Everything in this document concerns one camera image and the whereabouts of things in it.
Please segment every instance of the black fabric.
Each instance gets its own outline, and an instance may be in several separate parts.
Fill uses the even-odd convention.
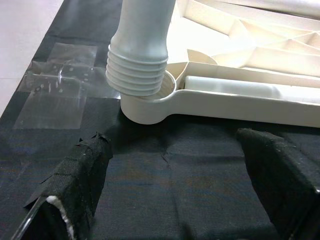
[[[52,175],[37,187],[27,207],[39,197],[56,196],[73,226],[75,237],[87,239],[112,156],[109,140],[104,136],[97,133],[90,140],[81,140]]]
[[[320,164],[271,133],[240,129],[237,136],[254,189],[283,239],[317,239]]]
[[[92,45],[98,46],[94,65],[105,67],[120,7],[121,0],[64,0],[33,60],[45,62],[55,43]],[[95,132],[111,138],[114,158],[93,240],[277,240],[248,176],[237,129],[283,136],[320,160],[318,129],[185,115],[144,126],[110,98],[87,97],[79,129],[13,129],[28,96],[15,92],[0,119],[0,238],[71,146]]]

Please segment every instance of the black table surface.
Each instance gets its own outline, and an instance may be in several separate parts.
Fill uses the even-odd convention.
[[[105,79],[121,0],[64,0],[0,119],[0,238],[79,138],[112,140],[90,239],[276,240],[235,138],[282,136],[320,162],[320,130],[172,115],[139,125]]]

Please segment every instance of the white floor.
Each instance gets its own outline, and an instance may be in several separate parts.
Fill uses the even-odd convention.
[[[0,0],[0,116],[63,0]]]

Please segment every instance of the tile floor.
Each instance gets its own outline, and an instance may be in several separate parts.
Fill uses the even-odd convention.
[[[0,1],[0,116],[63,0]]]

